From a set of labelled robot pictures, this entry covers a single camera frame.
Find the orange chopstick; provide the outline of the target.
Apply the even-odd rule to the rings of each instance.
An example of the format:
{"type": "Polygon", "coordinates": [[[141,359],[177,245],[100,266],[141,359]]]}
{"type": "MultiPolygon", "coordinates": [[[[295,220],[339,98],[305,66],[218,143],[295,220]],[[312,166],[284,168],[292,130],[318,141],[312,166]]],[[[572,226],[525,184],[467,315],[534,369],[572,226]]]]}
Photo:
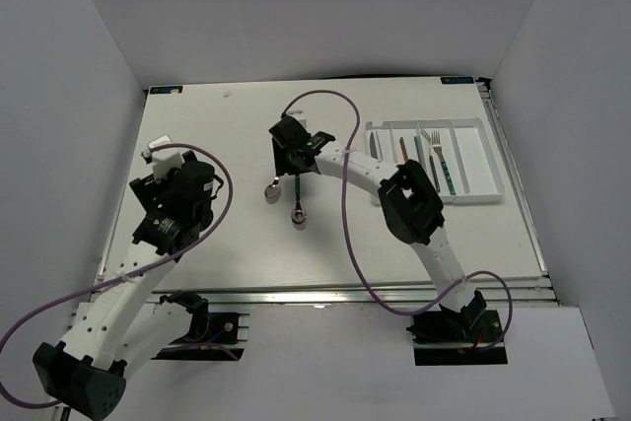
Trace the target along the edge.
{"type": "Polygon", "coordinates": [[[409,160],[409,157],[406,150],[405,140],[403,137],[399,137],[398,144],[401,151],[402,163],[406,163],[409,160]]]}

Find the pink handled spoon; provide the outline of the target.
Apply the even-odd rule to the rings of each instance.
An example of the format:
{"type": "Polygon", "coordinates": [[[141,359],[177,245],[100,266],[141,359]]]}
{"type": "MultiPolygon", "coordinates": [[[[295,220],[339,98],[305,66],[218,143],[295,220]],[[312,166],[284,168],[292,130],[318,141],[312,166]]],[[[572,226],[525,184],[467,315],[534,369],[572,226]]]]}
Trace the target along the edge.
{"type": "Polygon", "coordinates": [[[264,188],[264,198],[268,204],[273,204],[278,201],[282,193],[280,184],[280,177],[276,176],[269,184],[264,188]]]}

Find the green handled spoon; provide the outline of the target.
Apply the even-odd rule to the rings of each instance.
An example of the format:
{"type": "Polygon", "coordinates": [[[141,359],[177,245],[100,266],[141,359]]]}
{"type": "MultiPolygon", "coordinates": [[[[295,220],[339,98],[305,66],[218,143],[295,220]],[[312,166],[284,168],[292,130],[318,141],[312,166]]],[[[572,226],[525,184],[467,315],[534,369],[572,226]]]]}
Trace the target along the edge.
{"type": "Polygon", "coordinates": [[[301,188],[301,176],[294,176],[294,195],[295,203],[294,208],[291,211],[290,219],[292,224],[297,229],[303,229],[307,224],[307,214],[302,204],[302,188],[301,188]]]}

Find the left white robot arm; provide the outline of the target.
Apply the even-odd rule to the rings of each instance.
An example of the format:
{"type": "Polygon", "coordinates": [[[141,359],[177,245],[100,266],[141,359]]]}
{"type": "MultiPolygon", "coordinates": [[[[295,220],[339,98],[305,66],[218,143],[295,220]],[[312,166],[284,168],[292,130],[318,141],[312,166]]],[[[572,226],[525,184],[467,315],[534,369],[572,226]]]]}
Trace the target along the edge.
{"type": "Polygon", "coordinates": [[[172,168],[154,166],[130,187],[146,212],[120,264],[119,284],[101,292],[55,345],[42,343],[33,363],[44,391],[91,420],[104,420],[127,381],[177,339],[199,341],[208,329],[208,303],[193,292],[162,298],[145,321],[133,321],[177,252],[198,241],[213,220],[212,165],[186,154],[172,168]]]}

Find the pink handled knife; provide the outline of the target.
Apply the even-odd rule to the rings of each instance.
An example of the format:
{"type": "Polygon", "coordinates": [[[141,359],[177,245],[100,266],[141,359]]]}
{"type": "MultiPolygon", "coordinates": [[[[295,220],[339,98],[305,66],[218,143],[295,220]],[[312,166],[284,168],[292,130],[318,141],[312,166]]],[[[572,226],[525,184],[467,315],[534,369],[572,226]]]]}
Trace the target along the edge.
{"type": "Polygon", "coordinates": [[[381,161],[384,158],[380,137],[376,131],[372,131],[369,138],[369,150],[373,158],[381,161]]]}

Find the green chopstick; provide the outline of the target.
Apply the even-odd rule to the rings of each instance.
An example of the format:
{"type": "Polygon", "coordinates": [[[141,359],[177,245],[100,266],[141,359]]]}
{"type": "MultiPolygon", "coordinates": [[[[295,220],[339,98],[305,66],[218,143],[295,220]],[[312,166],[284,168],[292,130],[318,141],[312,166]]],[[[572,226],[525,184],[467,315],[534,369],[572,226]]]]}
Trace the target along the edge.
{"type": "Polygon", "coordinates": [[[414,145],[419,163],[424,163],[422,143],[421,139],[418,136],[414,136],[414,145]]]}

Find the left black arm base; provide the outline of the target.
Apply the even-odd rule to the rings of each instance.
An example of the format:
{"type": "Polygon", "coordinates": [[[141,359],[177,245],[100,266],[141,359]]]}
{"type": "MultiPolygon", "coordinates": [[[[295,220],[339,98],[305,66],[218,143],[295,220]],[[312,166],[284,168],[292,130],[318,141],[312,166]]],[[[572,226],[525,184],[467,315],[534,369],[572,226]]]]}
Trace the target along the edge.
{"type": "Polygon", "coordinates": [[[177,291],[162,295],[159,305],[177,304],[190,316],[188,332],[163,348],[154,360],[238,362],[245,352],[249,314],[214,310],[201,295],[177,291]]]}

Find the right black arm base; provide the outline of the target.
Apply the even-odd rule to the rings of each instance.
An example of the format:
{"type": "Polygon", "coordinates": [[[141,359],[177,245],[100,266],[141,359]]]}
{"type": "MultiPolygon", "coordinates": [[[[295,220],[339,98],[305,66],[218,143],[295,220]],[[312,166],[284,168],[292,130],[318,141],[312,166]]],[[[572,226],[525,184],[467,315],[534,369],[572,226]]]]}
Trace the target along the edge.
{"type": "Polygon", "coordinates": [[[500,340],[503,326],[496,310],[485,309],[471,328],[460,325],[446,311],[414,316],[406,327],[417,367],[507,365],[508,355],[500,340]]]}

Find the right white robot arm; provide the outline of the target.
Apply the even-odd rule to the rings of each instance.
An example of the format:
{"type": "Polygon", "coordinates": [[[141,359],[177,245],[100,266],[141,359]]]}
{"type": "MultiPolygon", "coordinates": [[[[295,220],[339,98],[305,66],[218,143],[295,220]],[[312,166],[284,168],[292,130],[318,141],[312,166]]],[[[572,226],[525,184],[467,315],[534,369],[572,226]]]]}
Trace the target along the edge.
{"type": "Polygon", "coordinates": [[[269,132],[277,174],[337,177],[378,198],[387,229],[418,255],[439,292],[447,333],[465,341],[479,331],[486,302],[450,246],[443,201],[418,162],[395,165],[352,151],[328,133],[311,134],[290,115],[269,132]]]}

